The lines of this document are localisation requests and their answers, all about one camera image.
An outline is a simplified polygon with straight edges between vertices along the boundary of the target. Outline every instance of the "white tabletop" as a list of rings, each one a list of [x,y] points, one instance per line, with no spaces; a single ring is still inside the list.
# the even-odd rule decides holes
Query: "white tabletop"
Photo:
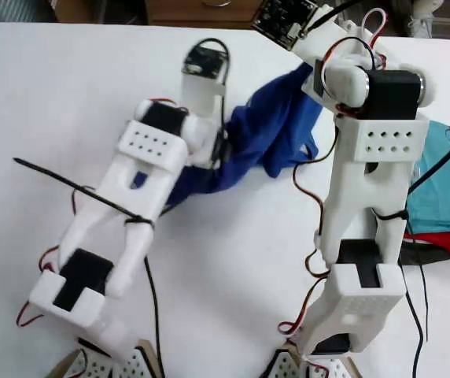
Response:
[[[144,98],[179,97],[180,68],[199,39],[230,48],[227,114],[261,84],[293,69],[292,54],[251,31],[59,24],[0,24],[0,377],[44,376],[73,348],[72,337],[49,318],[18,329],[15,317],[38,277],[42,251],[71,220],[70,190],[15,165],[19,156],[80,183],[95,185],[118,135]],[[391,51],[437,79],[440,92],[426,109],[450,124],[450,42],[385,39]],[[315,128],[325,150],[331,115]],[[330,161],[308,167],[302,182],[326,195]],[[313,279],[302,267],[312,249],[317,207],[298,193],[285,171],[277,180],[254,169],[236,187],[190,198],[161,219],[150,252],[160,303],[168,377],[253,377],[282,343],[279,321],[295,317]],[[363,220],[348,235],[363,235]],[[85,247],[115,256],[121,225],[107,225]],[[417,268],[406,268],[424,316]],[[430,342],[419,377],[450,372],[450,261],[426,266]],[[146,274],[115,304],[153,340]],[[409,376],[417,332],[403,300],[382,334],[360,355],[365,377]]]

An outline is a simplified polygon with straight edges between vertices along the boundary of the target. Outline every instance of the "blue cloth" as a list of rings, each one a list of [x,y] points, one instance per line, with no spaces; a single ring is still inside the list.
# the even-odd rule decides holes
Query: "blue cloth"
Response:
[[[304,63],[256,91],[245,106],[237,106],[226,125],[229,160],[212,171],[185,167],[168,204],[233,187],[255,165],[275,178],[283,168],[314,158],[318,148],[311,131],[322,108],[301,90],[311,71]],[[303,145],[307,153],[301,151]]]
[[[417,163],[421,174],[450,150],[450,127],[430,123],[426,145]],[[413,232],[450,232],[450,161],[408,198]]]

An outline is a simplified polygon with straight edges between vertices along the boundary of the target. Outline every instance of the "red wire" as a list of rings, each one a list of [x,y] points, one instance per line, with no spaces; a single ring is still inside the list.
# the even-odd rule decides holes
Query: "red wire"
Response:
[[[384,54],[378,54],[378,56],[382,58],[382,69],[385,69],[387,57]]]
[[[315,368],[322,369],[325,372],[325,376],[323,378],[329,378],[330,377],[330,370],[326,366],[318,365],[318,364],[315,364],[313,362],[308,362],[308,364],[310,366],[314,366]]]
[[[20,308],[19,314],[17,315],[17,319],[15,320],[15,324],[17,324],[17,327],[24,328],[27,325],[30,325],[33,321],[39,319],[40,317],[43,317],[43,314],[40,313],[39,315],[36,315],[35,317],[32,317],[28,321],[25,321],[24,323],[20,323],[20,319],[22,318],[22,315],[26,311],[27,307],[29,306],[29,301],[26,301],[24,305]]]
[[[314,272],[311,270],[311,264],[310,264],[310,262],[311,262],[311,257],[314,256],[314,255],[316,254],[316,252],[318,252],[318,249],[317,249],[317,248],[315,248],[315,249],[312,251],[312,253],[309,254],[309,255],[305,258],[305,260],[304,260],[305,268],[307,269],[307,271],[308,271],[309,273],[311,273],[311,276],[313,276],[314,278],[327,277],[327,276],[330,274],[330,270],[327,270],[326,272],[321,272],[321,273],[314,273]]]
[[[87,371],[87,365],[89,365],[89,360],[87,358],[87,353],[85,353],[85,350],[80,349],[80,352],[82,352],[83,354],[83,360],[84,360],[84,364],[83,364],[83,369],[81,372],[77,372],[75,374],[73,374],[72,376],[68,376],[67,378],[78,378],[79,376],[82,376],[86,371]]]
[[[57,250],[59,248],[59,244],[57,244],[56,246],[53,246],[52,248],[49,248],[48,250],[46,250],[43,254],[42,257],[39,258],[38,260],[38,268],[40,272],[43,272],[45,269],[49,269],[51,272],[53,272],[53,268],[52,268],[52,264],[50,264],[49,262],[47,262],[45,265],[43,264],[43,260],[45,259],[45,257],[48,254],[51,254],[52,252],[54,252],[55,250]]]
[[[388,16],[386,14],[384,25],[382,25],[382,28],[379,29],[379,31],[376,32],[374,38],[370,41],[370,47],[373,49],[375,46],[375,43],[377,42],[377,39],[381,36],[381,34],[384,32],[385,26],[388,24]]]
[[[307,311],[307,305],[309,303],[309,299],[311,298],[312,292],[314,291],[315,287],[321,281],[323,281],[325,279],[326,279],[326,276],[321,277],[321,278],[317,279],[317,281],[314,282],[314,284],[311,286],[311,288],[309,289],[309,291],[305,295],[305,299],[304,299],[304,302],[302,303],[301,310],[298,313],[298,317],[297,317],[297,319],[294,322],[282,321],[281,323],[278,324],[278,331],[279,331],[279,333],[281,333],[282,335],[292,335],[301,326],[302,321],[305,318],[305,313]],[[285,325],[288,325],[290,328],[288,328],[287,330],[283,331],[281,328],[284,327]]]
[[[150,101],[153,102],[170,102],[171,104],[176,105],[174,101],[172,101],[170,98],[151,98]]]

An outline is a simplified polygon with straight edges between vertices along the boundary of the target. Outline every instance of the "white plastic part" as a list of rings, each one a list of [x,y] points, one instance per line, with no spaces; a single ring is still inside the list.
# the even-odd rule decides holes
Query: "white plastic part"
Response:
[[[341,237],[366,208],[387,216],[405,206],[415,161],[421,156],[429,121],[337,119],[340,133],[334,153],[330,193],[325,201],[320,249],[328,267],[338,259]],[[378,162],[365,173],[367,162]],[[405,220],[378,220],[376,241],[383,261],[396,264]]]
[[[370,90],[368,75],[355,65],[328,65],[326,86],[334,98],[351,108],[360,108]]]
[[[121,361],[129,355],[139,340],[139,334],[125,324],[105,315],[105,296],[85,287],[71,311],[55,306],[53,301],[66,279],[44,270],[33,288],[29,302],[45,313],[51,313],[83,330],[98,347]]]
[[[65,281],[63,276],[44,270],[29,295],[29,302],[80,328],[89,328],[101,316],[105,297],[85,287],[72,310],[68,312],[53,304]]]
[[[326,374],[325,370],[312,364],[327,368],[328,374]],[[300,378],[352,378],[352,376],[339,358],[331,358],[302,361]]]
[[[332,8],[328,5],[318,8],[314,12],[311,21],[309,21],[308,26],[311,26],[314,21],[318,20],[331,10]],[[319,28],[309,32],[305,39],[299,39],[293,46],[292,52],[311,67],[314,67],[316,59],[321,59],[333,43],[346,36],[346,30],[335,24],[336,17],[337,16],[332,17]],[[344,49],[349,48],[349,45],[346,46],[345,43],[343,43],[342,46]]]
[[[140,334],[115,317],[103,313],[85,330],[87,339],[117,361],[125,361],[138,344]]]
[[[150,100],[145,100],[145,101],[141,102],[135,110],[134,119],[138,122],[141,122],[144,114],[146,113],[146,110],[148,110],[148,108],[152,104],[153,104],[153,102]],[[176,107],[169,103],[165,103],[165,105]],[[185,120],[183,121],[182,131],[181,131],[180,136],[186,142],[186,144],[188,146],[188,150],[191,154],[201,152],[201,150],[205,144],[205,141],[207,139],[212,138],[214,141],[214,138],[216,136],[216,123],[212,122],[210,119],[197,117],[195,114],[189,113],[185,117]],[[141,140],[140,142],[141,142],[142,146],[144,146],[145,145],[144,142],[146,142],[146,141]],[[162,147],[160,147],[160,144],[157,145],[156,143],[155,143],[155,147],[162,148],[162,150],[167,150],[167,149],[171,148],[169,145],[164,145],[164,144],[162,145]]]
[[[181,104],[191,113],[204,118],[212,116],[217,95],[225,95],[225,86],[220,82],[183,73]]]
[[[87,366],[85,366],[86,359],[80,352],[69,366],[64,378],[82,372],[84,367],[86,370],[81,375],[83,378],[155,378],[138,349],[133,349],[127,360],[122,363],[87,348],[83,348],[83,351],[87,354]]]
[[[113,158],[96,193],[134,214],[155,221],[189,156],[187,144],[178,136],[132,120],[118,149],[119,153]],[[132,180],[140,170],[147,175],[146,180],[142,187],[131,189]],[[65,264],[93,226],[117,214],[109,206],[89,199],[63,236],[59,266]],[[120,297],[130,287],[153,238],[149,224],[128,224],[126,230],[125,250],[106,284],[106,294],[115,297]]]
[[[136,120],[129,122],[118,151],[171,173],[182,168],[188,155],[182,138]]]
[[[267,378],[297,378],[298,366],[289,352],[280,352]]]
[[[83,352],[80,351],[69,366],[64,378],[75,376],[80,372],[83,372],[81,376],[84,378],[109,378],[109,374],[113,370],[113,360],[90,349],[83,348],[82,350]]]
[[[295,39],[298,37],[298,33],[300,33],[301,30],[302,30],[301,25],[295,22],[293,23],[293,25],[291,25],[291,28],[289,29],[287,36],[290,37],[291,39]]]
[[[389,311],[405,294],[400,268],[378,264],[381,287],[362,288],[356,266],[335,264],[321,296],[311,305],[295,338],[304,359],[321,341],[349,333],[352,352],[361,352],[382,330]]]

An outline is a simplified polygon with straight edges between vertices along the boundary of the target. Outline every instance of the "black cable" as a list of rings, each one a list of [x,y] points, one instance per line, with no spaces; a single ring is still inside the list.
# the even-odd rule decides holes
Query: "black cable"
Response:
[[[402,277],[404,278],[405,289],[406,289],[405,298],[407,298],[408,308],[411,310],[412,317],[414,318],[415,326],[417,327],[417,331],[419,333],[419,342],[417,344],[417,349],[415,350],[414,364],[412,366],[412,378],[416,378],[417,377],[417,365],[419,363],[419,355],[421,354],[422,341],[424,340],[424,335],[422,334],[421,322],[419,321],[417,313],[415,312],[415,308],[414,308],[414,305],[412,304],[412,299],[411,299],[410,293],[408,292],[407,280],[405,279],[404,266],[401,263],[401,257],[398,259],[398,265],[400,266],[401,274],[402,274]]]
[[[424,291],[424,306],[426,307],[426,317],[425,317],[425,324],[424,324],[424,330],[426,333],[426,342],[428,343],[428,315],[430,313],[430,304],[428,302],[428,288],[426,286],[426,276],[424,274],[424,268],[422,267],[422,261],[421,261],[421,255],[419,254],[419,246],[417,244],[417,240],[415,239],[414,236],[414,232],[412,231],[412,225],[411,222],[409,220],[407,220],[407,230],[408,233],[411,235],[412,237],[412,245],[414,246],[415,249],[415,254],[417,257],[417,262],[419,265],[419,270],[421,271],[421,278],[422,278],[422,289]]]
[[[160,373],[165,378],[164,363],[162,362],[162,353],[160,352],[160,329],[159,329],[159,304],[157,293],[155,292],[155,283],[153,282],[152,271],[149,268],[148,256],[145,256],[146,275],[148,276],[149,286],[153,296],[153,312],[155,313],[155,344],[157,348],[157,360],[159,362]]]
[[[363,41],[361,38],[354,37],[354,36],[344,37],[343,39],[339,39],[336,43],[334,43],[334,45],[330,48],[330,50],[335,49],[338,45],[340,45],[344,41],[347,41],[348,39],[354,39],[363,45],[365,50],[368,51],[370,58],[372,60],[372,69],[377,69],[377,66],[375,65],[374,51],[372,51],[372,48],[370,47],[370,45],[368,43],[366,43],[365,41]]]
[[[79,191],[81,193],[84,193],[85,195],[88,195],[89,197],[92,197],[93,199],[95,199],[95,200],[97,200],[99,202],[102,202],[105,205],[110,206],[110,207],[114,208],[115,210],[120,211],[121,213],[124,213],[125,215],[128,215],[129,217],[131,217],[131,219],[128,220],[131,223],[147,223],[147,224],[151,225],[152,227],[154,227],[154,224],[153,224],[152,220],[146,219],[146,218],[142,217],[141,215],[134,214],[131,211],[125,209],[124,207],[122,207],[120,205],[117,205],[116,203],[111,202],[108,199],[103,198],[100,195],[96,195],[94,192],[89,191],[85,187],[83,187],[81,185],[78,185],[77,183],[73,183],[71,180],[69,180],[69,179],[67,179],[67,178],[65,178],[65,177],[63,177],[63,176],[61,176],[61,175],[59,175],[59,174],[57,174],[55,172],[52,172],[49,169],[45,169],[45,168],[40,167],[40,166],[38,166],[36,164],[30,163],[29,161],[25,161],[23,159],[20,159],[18,157],[14,157],[13,160],[16,163],[19,163],[19,164],[23,165],[24,167],[27,167],[27,168],[30,168],[30,169],[34,169],[36,172],[43,173],[44,175],[52,177],[53,179],[55,179],[57,181],[65,183],[66,185],[74,188],[75,190],[77,190],[77,191]]]
[[[450,160],[450,151],[442,159],[440,159],[433,167],[428,169],[424,175],[422,175],[415,183],[408,188],[408,194],[412,194],[418,187],[425,183],[432,175],[434,175],[445,163]]]
[[[318,20],[314,21],[314,23],[311,26],[309,26],[306,31],[303,31],[304,35],[307,35],[309,32],[312,32],[314,29],[319,28],[325,22],[329,21],[332,17],[337,16],[339,13],[342,13],[345,10],[347,10],[347,8],[355,6],[356,4],[358,4],[359,2],[362,2],[362,1],[363,0],[350,0],[348,2],[340,4],[339,6],[336,6],[330,12],[321,16]]]

